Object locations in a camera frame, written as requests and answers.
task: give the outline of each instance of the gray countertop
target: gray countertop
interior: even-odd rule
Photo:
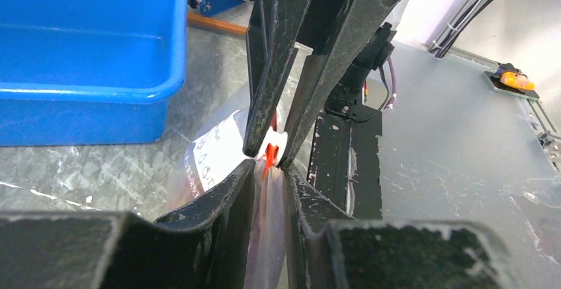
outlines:
[[[393,59],[398,100],[384,113],[379,154],[384,219],[484,222],[505,240],[530,288],[558,288],[561,182],[523,102],[492,91],[481,76],[487,68],[477,63],[436,60],[403,44]],[[246,63],[242,39],[190,28],[187,83],[171,100],[158,142],[0,148],[0,210],[158,217],[166,211],[167,174],[245,83]],[[290,87],[297,76],[295,69]]]

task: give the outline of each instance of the clear plastic bag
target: clear plastic bag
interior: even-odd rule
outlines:
[[[281,277],[284,244],[283,175],[269,169],[262,181],[265,162],[255,166],[255,202],[245,268],[245,289],[275,289]]]
[[[169,175],[167,207],[183,206],[222,182],[244,159],[243,137],[249,113],[249,85],[244,84],[195,135]],[[279,103],[277,124],[282,129],[286,110]]]
[[[277,107],[282,129],[286,110]],[[169,176],[168,207],[174,210],[222,182],[245,158],[241,151],[249,112],[245,84],[205,123]],[[265,162],[255,166],[255,202],[244,288],[275,289],[284,263],[283,175],[275,167],[263,180]]]

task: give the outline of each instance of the white cable tie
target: white cable tie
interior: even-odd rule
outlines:
[[[434,45],[435,48],[437,48],[437,49],[440,49],[440,50],[443,49],[443,47],[441,47],[441,46],[439,46],[439,45],[437,44],[437,41],[436,41],[436,40],[433,40],[433,45]]]
[[[454,28],[454,27],[453,27],[453,26],[452,26],[452,25],[451,25],[451,24],[450,24],[449,22],[446,22],[446,25],[447,25],[447,26],[448,26],[448,28],[449,28],[450,30],[452,30],[452,31],[456,31],[456,32],[458,32],[458,31],[459,31],[459,29],[458,29],[458,28]]]

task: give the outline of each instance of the blue plastic bin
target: blue plastic bin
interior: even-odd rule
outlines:
[[[157,140],[187,0],[1,0],[0,146]]]

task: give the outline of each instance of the blue clamp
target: blue clamp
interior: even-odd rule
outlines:
[[[243,0],[189,0],[189,6],[199,9],[200,13],[206,17],[212,17],[242,3]]]

